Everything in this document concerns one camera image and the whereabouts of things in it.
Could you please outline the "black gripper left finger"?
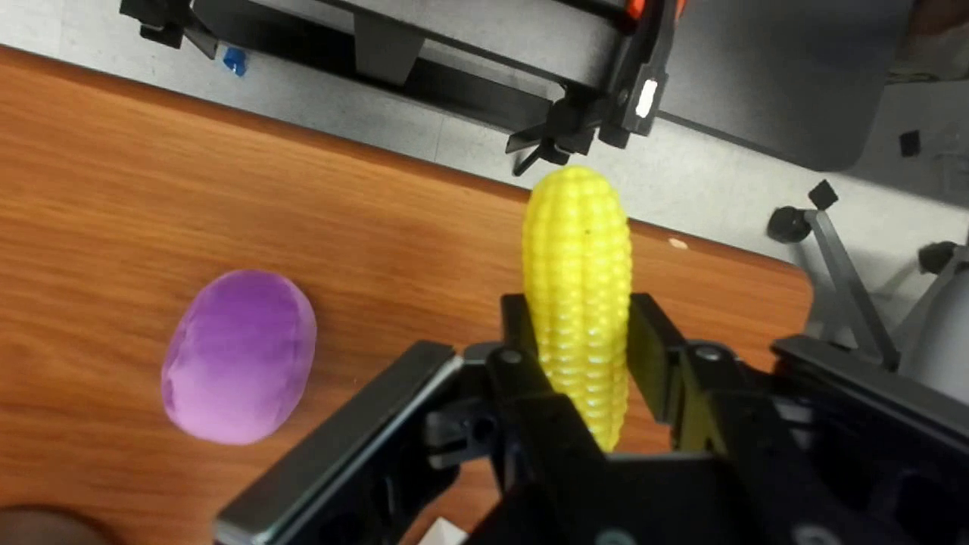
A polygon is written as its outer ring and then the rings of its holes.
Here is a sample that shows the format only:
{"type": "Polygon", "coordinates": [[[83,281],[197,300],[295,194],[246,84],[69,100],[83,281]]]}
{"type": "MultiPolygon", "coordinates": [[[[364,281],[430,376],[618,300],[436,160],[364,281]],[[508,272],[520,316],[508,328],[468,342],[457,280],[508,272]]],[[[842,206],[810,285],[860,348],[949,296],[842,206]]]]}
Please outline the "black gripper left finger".
{"type": "Polygon", "coordinates": [[[520,400],[558,400],[549,376],[538,366],[538,342],[531,305],[520,295],[499,300],[503,348],[499,348],[499,390],[520,400]]]}

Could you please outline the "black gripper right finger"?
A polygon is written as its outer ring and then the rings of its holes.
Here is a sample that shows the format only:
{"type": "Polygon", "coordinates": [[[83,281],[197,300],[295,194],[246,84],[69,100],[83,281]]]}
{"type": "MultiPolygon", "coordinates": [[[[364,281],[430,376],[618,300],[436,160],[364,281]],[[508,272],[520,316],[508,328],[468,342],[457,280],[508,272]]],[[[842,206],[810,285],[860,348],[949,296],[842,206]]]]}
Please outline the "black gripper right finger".
{"type": "Polygon", "coordinates": [[[687,340],[649,295],[631,296],[628,371],[661,424],[678,411],[678,366],[687,358],[687,340]]]}

